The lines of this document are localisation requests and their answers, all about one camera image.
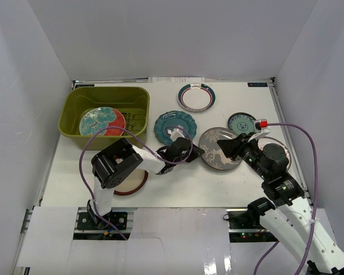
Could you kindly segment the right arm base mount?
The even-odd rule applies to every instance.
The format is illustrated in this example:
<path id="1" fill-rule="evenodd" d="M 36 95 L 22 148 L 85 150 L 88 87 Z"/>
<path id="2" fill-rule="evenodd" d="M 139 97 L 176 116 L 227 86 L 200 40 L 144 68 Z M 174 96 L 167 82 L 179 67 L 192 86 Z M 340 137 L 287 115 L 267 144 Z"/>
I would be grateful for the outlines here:
<path id="1" fill-rule="evenodd" d="M 222 219 L 228 223 L 230 243 L 276 242 L 271 232 L 251 222 L 246 211 L 228 211 Z"/>

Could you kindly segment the beige plate with red rim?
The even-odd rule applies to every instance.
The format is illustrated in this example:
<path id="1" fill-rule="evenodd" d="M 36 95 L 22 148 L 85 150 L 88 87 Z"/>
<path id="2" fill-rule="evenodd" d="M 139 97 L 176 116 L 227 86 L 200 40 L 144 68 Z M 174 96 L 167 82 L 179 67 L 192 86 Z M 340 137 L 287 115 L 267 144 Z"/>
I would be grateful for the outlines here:
<path id="1" fill-rule="evenodd" d="M 144 186 L 147 179 L 147 171 L 134 170 L 120 185 L 118 185 L 114 194 L 118 196 L 134 194 Z"/>

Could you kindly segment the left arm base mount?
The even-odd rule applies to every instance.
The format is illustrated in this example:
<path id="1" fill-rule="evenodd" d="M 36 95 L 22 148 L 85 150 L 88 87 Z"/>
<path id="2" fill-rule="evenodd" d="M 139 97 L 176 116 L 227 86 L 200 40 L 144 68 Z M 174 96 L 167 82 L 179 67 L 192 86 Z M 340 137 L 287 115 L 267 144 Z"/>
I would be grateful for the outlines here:
<path id="1" fill-rule="evenodd" d="M 130 237 L 128 229 L 129 214 L 123 211 L 113 212 L 106 216 L 118 230 L 122 232 L 124 239 L 111 225 L 100 221 L 98 225 L 87 212 L 79 212 L 76 219 L 73 239 L 88 241 L 125 241 Z"/>

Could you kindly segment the grey deer pattern plate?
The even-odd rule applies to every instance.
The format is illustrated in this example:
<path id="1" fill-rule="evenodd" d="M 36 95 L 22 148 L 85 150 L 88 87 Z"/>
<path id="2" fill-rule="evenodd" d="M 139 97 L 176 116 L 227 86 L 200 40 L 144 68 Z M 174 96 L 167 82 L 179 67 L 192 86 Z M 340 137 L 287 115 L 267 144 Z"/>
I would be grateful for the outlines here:
<path id="1" fill-rule="evenodd" d="M 223 127 L 213 127 L 206 130 L 200 137 L 198 146 L 203 149 L 205 153 L 202 155 L 203 161 L 211 168 L 220 171 L 229 171 L 236 168 L 242 161 L 240 157 L 236 160 L 227 158 L 220 146 L 217 144 L 218 140 L 231 140 L 237 135 Z"/>

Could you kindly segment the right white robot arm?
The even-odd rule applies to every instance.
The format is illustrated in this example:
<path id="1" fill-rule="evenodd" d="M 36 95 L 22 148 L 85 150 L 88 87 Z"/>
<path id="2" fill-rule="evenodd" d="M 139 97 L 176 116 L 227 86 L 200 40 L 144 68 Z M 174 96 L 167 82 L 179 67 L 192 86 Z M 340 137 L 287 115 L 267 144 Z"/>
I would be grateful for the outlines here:
<path id="1" fill-rule="evenodd" d="M 241 158 L 263 179 L 265 196 L 248 205 L 248 223 L 269 230 L 301 266 L 307 266 L 307 274 L 344 274 L 344 252 L 312 217 L 314 206 L 287 172 L 284 148 L 274 143 L 260 148 L 245 134 L 217 144 L 227 158 Z"/>

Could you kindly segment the red and teal floral plate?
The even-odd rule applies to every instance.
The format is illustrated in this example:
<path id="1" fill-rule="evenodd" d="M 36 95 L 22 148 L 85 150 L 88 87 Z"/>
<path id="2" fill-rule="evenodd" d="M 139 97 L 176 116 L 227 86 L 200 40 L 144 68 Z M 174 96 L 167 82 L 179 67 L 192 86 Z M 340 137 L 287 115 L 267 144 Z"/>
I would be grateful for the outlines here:
<path id="1" fill-rule="evenodd" d="M 98 107 L 88 111 L 80 120 L 80 135 L 94 135 L 102 128 L 116 126 L 126 128 L 126 120 L 121 112 L 111 107 Z"/>

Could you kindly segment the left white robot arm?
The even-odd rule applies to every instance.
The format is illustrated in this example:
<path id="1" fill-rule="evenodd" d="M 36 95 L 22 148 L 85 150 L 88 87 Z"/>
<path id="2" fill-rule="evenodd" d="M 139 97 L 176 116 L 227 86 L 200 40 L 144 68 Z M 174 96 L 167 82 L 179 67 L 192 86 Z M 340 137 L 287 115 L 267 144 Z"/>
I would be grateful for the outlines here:
<path id="1" fill-rule="evenodd" d="M 143 170 L 156 175 L 172 172 L 180 163 L 190 163 L 205 153 L 189 139 L 179 137 L 156 153 L 140 149 L 121 138 L 96 154 L 92 160 L 94 188 L 87 203 L 90 222 L 98 229 L 111 222 L 112 199 L 115 189 L 134 172 Z"/>

